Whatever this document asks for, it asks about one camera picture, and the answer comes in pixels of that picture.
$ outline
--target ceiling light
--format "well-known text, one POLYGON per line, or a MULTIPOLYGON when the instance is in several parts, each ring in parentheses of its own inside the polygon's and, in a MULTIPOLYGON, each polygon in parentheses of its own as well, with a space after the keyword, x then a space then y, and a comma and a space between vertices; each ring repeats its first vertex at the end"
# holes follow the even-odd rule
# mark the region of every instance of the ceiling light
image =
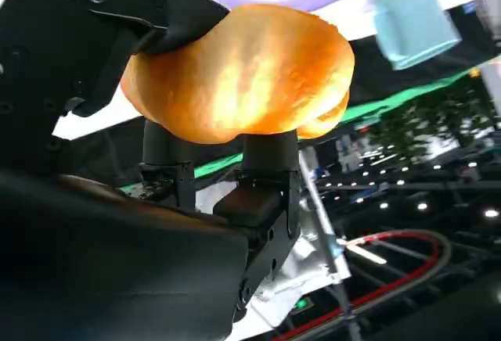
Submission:
POLYGON ((484 216, 486 217, 498 217, 499 216, 499 212, 497 210, 486 210, 484 212, 484 216))

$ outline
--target metal rod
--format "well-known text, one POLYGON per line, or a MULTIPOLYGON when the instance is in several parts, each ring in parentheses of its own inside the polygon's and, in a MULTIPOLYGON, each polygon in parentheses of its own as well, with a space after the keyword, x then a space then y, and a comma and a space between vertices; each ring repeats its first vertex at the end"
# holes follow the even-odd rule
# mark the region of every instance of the metal rod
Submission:
POLYGON ((380 288, 382 288, 383 286, 386 285, 386 282, 384 282, 384 281, 380 280, 379 278, 376 278, 376 277, 372 276, 371 274, 365 272, 363 269, 361 269, 360 267, 358 267, 355 264, 351 264, 350 269, 351 269, 351 271, 355 272, 357 275, 362 276, 367 281, 371 281, 374 285, 379 286, 380 288))
POLYGON ((406 249, 405 247, 397 246, 397 245, 394 245, 393 243, 389 243, 386 241, 375 240, 375 241, 371 241, 371 243, 374 245, 384 246, 387 249, 392 249, 393 251, 396 251, 397 253, 403 253, 404 255, 407 255, 409 257, 415 257, 416 259, 420 259, 420 260, 430 259, 430 257, 428 255, 424 255, 422 253, 417 253, 416 251, 412 251, 411 249, 406 249))
POLYGON ((340 270, 344 269, 349 272, 348 265, 346 264, 346 260, 342 255, 337 259, 334 259, 334 255, 329 246, 328 240, 328 235, 332 238, 335 238, 334 229, 332 227, 332 224, 330 223, 329 216, 327 215, 326 209, 323 206, 322 200, 320 199, 319 191, 313 183, 313 180, 310 178, 308 165, 306 164, 306 160, 303 157, 303 153, 301 151, 299 151, 299 167, 301 169, 303 181, 305 182, 306 187, 310 192, 313 205, 315 206, 315 212, 312 212, 313 222, 315 224, 315 227, 317 228, 317 232, 319 233, 320 246, 322 247, 321 250, 324 253, 330 276, 333 279, 333 288, 336 293, 337 301, 339 302, 341 310, 345 313, 348 319, 348 330, 350 332, 352 341, 362 341, 362 336, 360 335, 360 327, 356 323, 355 316, 353 315, 353 309, 351 307, 351 302, 348 298, 348 294, 346 293, 346 289, 344 288, 342 281, 339 279, 340 275, 338 274, 340 270))

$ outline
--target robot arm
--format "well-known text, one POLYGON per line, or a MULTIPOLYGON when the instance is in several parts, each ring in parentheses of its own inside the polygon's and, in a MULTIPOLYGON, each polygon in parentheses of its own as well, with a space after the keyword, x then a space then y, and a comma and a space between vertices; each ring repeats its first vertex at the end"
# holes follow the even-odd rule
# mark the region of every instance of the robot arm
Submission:
POLYGON ((278 274, 298 237, 295 131, 246 138, 239 186, 218 216, 194 211, 193 166, 171 155, 181 142, 149 123, 144 157, 155 160, 143 177, 174 206, 59 176, 69 154, 52 136, 60 116, 102 109, 132 53, 179 48, 226 13, 210 0, 4 1, 2 339, 222 339, 278 274))

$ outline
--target bolt hole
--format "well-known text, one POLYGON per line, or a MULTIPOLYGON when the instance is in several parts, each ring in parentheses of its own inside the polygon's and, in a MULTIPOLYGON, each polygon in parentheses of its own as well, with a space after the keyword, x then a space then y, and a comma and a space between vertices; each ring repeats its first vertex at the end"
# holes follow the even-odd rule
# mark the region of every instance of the bolt hole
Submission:
POLYGON ((45 147, 49 151, 57 151, 61 148, 61 141, 56 137, 51 137, 50 142, 45 147))
POLYGON ((45 100, 44 101, 44 108, 48 110, 49 112, 52 112, 56 109, 56 104, 52 100, 45 100))
POLYGON ((5 101, 0 102, 0 114, 9 114, 13 110, 14 107, 10 102, 5 102, 5 101))

